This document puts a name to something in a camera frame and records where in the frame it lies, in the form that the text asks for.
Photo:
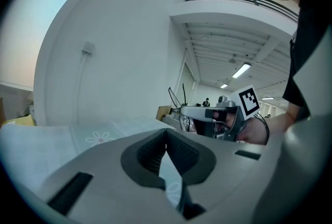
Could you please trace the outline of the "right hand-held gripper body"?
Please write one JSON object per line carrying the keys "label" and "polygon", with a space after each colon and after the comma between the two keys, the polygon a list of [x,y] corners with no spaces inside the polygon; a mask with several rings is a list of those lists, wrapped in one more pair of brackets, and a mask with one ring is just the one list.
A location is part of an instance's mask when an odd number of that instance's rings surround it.
{"label": "right hand-held gripper body", "polygon": [[199,135],[206,137],[236,142],[237,134],[243,128],[244,122],[259,113],[260,106],[258,97],[253,85],[239,89],[229,96],[220,96],[214,111],[225,111],[235,114],[234,124],[231,129],[222,128],[221,122],[203,122],[193,120],[196,131]]}

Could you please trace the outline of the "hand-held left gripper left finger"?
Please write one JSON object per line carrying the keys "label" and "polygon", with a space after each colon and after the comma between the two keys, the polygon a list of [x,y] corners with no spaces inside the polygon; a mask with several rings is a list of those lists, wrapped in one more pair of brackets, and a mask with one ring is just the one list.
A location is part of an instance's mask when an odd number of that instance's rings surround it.
{"label": "hand-held left gripper left finger", "polygon": [[122,152],[122,169],[138,185],[165,189],[165,180],[159,176],[159,172],[167,149],[166,135],[166,129],[153,130]]}

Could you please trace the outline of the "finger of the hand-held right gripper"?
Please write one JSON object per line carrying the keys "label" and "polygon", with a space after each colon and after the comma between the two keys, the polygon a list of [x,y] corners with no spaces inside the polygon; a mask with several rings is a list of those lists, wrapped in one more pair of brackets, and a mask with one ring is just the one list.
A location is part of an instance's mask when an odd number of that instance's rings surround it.
{"label": "finger of the hand-held right gripper", "polygon": [[213,112],[213,108],[209,107],[182,106],[180,108],[181,115],[203,122],[214,122]]}

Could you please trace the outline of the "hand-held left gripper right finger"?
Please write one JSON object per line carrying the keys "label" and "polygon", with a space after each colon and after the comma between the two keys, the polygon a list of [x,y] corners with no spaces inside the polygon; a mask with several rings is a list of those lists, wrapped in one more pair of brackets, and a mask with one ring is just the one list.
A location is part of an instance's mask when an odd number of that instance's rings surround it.
{"label": "hand-held left gripper right finger", "polygon": [[182,178],[181,196],[176,209],[185,219],[195,218],[206,209],[192,201],[188,187],[205,182],[215,168],[216,156],[207,147],[172,129],[166,129],[165,144]]}

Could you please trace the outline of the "person's right hand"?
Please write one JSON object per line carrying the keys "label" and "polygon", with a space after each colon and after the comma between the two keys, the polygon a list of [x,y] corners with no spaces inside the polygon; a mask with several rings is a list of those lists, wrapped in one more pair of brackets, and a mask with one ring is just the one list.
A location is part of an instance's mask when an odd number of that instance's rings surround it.
{"label": "person's right hand", "polygon": [[[222,128],[228,130],[233,127],[235,114],[225,111],[214,111],[213,118],[221,122]],[[268,120],[260,117],[252,117],[244,122],[243,128],[237,134],[237,140],[250,144],[265,145],[270,137]]]}

